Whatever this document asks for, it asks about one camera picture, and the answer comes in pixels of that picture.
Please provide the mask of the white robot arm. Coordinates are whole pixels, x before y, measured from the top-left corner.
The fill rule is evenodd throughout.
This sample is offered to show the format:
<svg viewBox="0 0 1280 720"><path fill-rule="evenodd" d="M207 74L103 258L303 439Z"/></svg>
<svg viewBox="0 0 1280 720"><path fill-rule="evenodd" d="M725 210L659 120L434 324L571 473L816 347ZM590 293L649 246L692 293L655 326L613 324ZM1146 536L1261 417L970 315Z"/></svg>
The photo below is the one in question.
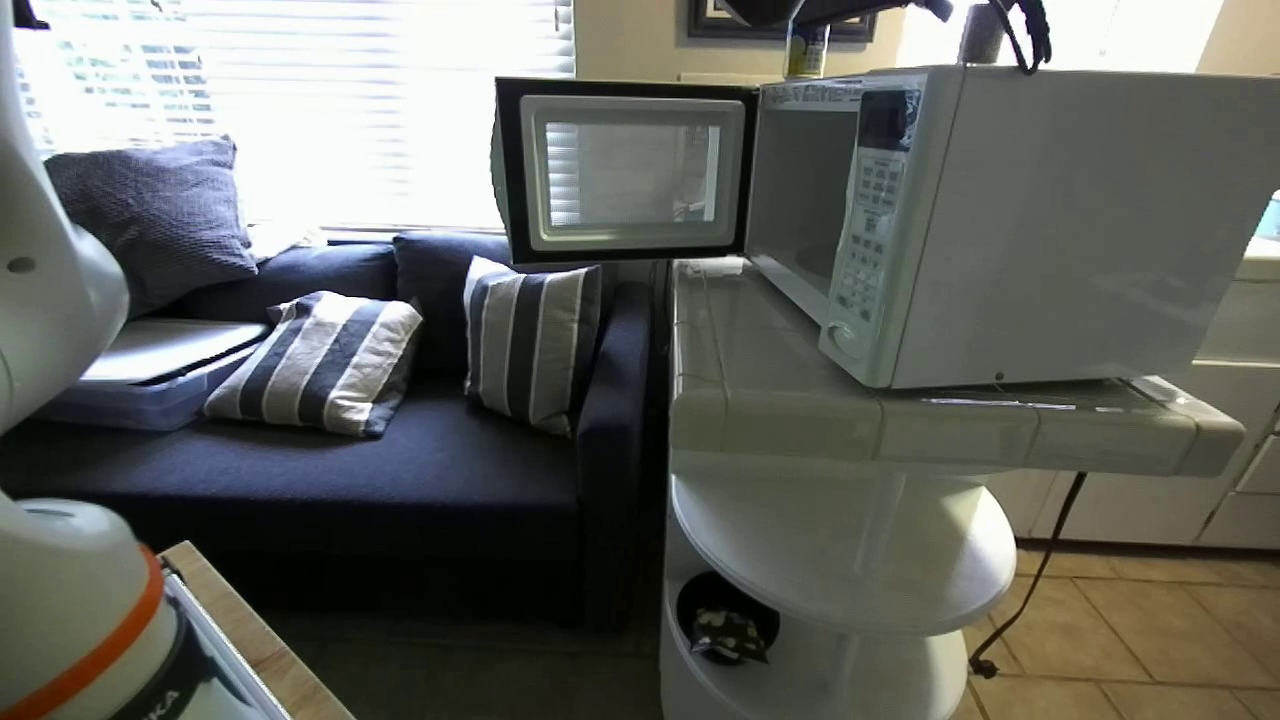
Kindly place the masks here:
<svg viewBox="0 0 1280 720"><path fill-rule="evenodd" d="M115 257L59 203L34 145L18 12L0 6L0 716L141 720L179 644L156 552L73 493L77 423L54 409L129 318Z"/></svg>

